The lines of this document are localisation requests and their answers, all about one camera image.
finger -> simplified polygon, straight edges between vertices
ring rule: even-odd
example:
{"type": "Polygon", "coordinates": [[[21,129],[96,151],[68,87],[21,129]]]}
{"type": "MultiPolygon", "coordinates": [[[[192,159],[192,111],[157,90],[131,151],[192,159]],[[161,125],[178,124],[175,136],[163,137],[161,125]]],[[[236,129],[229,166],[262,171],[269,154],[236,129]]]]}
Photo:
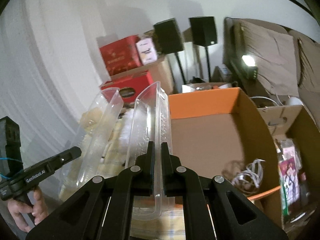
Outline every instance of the finger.
{"type": "Polygon", "coordinates": [[[22,214],[14,212],[12,208],[9,209],[9,211],[17,227],[21,231],[28,233],[31,230],[31,227],[27,224],[22,214]]]}
{"type": "Polygon", "coordinates": [[[48,213],[43,212],[41,215],[35,218],[35,225],[39,224],[42,220],[44,220],[48,216],[48,213]]]}
{"type": "Polygon", "coordinates": [[[19,214],[19,213],[31,213],[33,212],[33,208],[28,206],[27,204],[17,201],[17,200],[9,200],[8,201],[8,209],[11,215],[13,213],[19,214]]]}
{"type": "Polygon", "coordinates": [[[33,206],[33,216],[39,216],[42,213],[48,214],[48,208],[45,204],[44,196],[42,194],[42,191],[39,187],[36,187],[33,194],[34,199],[36,200],[35,205],[33,206]]]}
{"type": "Polygon", "coordinates": [[[37,186],[33,192],[33,198],[35,201],[44,201],[44,196],[41,189],[37,186]]]}
{"type": "Polygon", "coordinates": [[[44,201],[37,201],[33,206],[32,215],[36,217],[43,213],[48,215],[47,205],[45,204],[44,201]]]}

red box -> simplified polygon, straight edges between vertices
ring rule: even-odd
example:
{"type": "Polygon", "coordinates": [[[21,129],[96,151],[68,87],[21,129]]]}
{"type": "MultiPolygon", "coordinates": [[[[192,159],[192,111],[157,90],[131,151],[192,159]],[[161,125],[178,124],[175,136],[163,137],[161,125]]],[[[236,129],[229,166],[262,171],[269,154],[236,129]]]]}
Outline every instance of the red box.
{"type": "Polygon", "coordinates": [[[139,40],[133,35],[100,48],[110,76],[142,66],[136,47],[139,40]]]}
{"type": "Polygon", "coordinates": [[[132,103],[137,96],[153,84],[152,76],[149,71],[125,76],[113,81],[106,82],[100,87],[101,90],[111,87],[120,88],[119,94],[125,103],[132,103]]]}

speaker stand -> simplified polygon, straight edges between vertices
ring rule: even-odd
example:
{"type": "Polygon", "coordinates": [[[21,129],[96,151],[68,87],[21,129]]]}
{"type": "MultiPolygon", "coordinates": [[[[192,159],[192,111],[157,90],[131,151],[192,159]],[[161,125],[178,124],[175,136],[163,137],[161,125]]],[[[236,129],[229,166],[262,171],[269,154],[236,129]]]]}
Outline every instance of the speaker stand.
{"type": "Polygon", "coordinates": [[[186,85],[187,82],[186,82],[186,78],[185,78],[184,73],[183,73],[183,69],[182,69],[182,65],[181,65],[181,62],[180,62],[180,58],[179,58],[178,52],[175,52],[174,55],[176,56],[176,59],[177,59],[177,62],[178,62],[178,66],[179,66],[179,69],[180,69],[180,73],[181,73],[181,77],[182,77],[182,80],[183,80],[183,84],[186,85]]]}
{"type": "Polygon", "coordinates": [[[205,48],[205,55],[207,57],[207,66],[208,66],[208,79],[209,82],[211,81],[211,68],[210,68],[210,58],[209,58],[209,52],[208,52],[208,47],[204,47],[205,48]]]}

metal screw head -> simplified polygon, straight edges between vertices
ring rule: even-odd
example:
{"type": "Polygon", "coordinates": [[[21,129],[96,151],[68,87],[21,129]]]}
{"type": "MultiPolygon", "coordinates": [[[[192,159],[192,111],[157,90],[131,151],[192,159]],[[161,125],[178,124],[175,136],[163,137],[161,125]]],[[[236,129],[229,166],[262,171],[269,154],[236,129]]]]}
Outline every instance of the metal screw head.
{"type": "Polygon", "coordinates": [[[177,172],[181,172],[181,173],[183,173],[183,172],[185,172],[187,169],[185,168],[185,167],[183,167],[183,166],[179,166],[178,168],[177,168],[177,172]]]}
{"type": "Polygon", "coordinates": [[[215,180],[215,182],[218,182],[218,183],[224,182],[224,178],[222,176],[215,176],[214,180],[215,180]]]}
{"type": "Polygon", "coordinates": [[[137,166],[137,165],[135,165],[135,166],[132,166],[132,167],[130,168],[130,170],[133,171],[133,172],[138,172],[138,171],[140,171],[140,167],[137,166]]]}
{"type": "Polygon", "coordinates": [[[92,179],[93,183],[100,183],[102,181],[102,177],[101,176],[95,176],[92,179]]]}

cardboard box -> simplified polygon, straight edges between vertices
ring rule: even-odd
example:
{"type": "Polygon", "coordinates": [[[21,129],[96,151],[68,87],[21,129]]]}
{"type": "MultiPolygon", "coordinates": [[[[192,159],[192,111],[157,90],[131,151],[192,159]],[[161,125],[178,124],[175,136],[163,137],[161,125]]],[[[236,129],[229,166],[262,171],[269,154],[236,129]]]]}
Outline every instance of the cardboard box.
{"type": "Polygon", "coordinates": [[[172,148],[198,175],[232,179],[256,158],[265,160],[258,193],[279,186],[273,139],[254,103],[240,88],[169,96],[172,148]]]}
{"type": "Polygon", "coordinates": [[[100,89],[104,90],[110,87],[120,88],[119,94],[123,101],[125,103],[132,103],[145,88],[153,83],[150,73],[145,71],[106,82],[100,89]]]}
{"type": "MultiPolygon", "coordinates": [[[[320,197],[320,172],[319,172],[319,153],[320,153],[320,132],[313,122],[312,118],[301,105],[295,106],[273,106],[259,108],[263,120],[268,126],[273,139],[283,140],[293,138],[299,147],[303,169],[306,172],[309,190],[311,192],[310,204],[300,211],[291,214],[287,220],[299,216],[306,212],[296,223],[303,223],[308,218],[308,210],[311,212],[314,207],[314,201],[320,197]]],[[[287,226],[292,227],[292,223],[284,224],[280,192],[276,191],[261,199],[264,212],[276,224],[287,230],[287,226]]]]}
{"type": "Polygon", "coordinates": [[[100,48],[100,52],[110,76],[142,66],[136,43],[136,35],[126,37],[100,48]]]}
{"type": "Polygon", "coordinates": [[[171,74],[171,69],[166,57],[159,58],[156,62],[147,64],[145,66],[135,68],[126,72],[119,73],[117,75],[111,76],[112,80],[116,80],[118,78],[132,75],[136,73],[141,73],[148,70],[154,82],[160,81],[161,88],[167,95],[171,95],[174,90],[174,83],[171,74]]]}
{"type": "Polygon", "coordinates": [[[228,67],[226,65],[224,65],[224,64],[219,65],[218,70],[219,70],[222,82],[227,82],[227,83],[233,82],[232,72],[228,69],[228,67]]]}

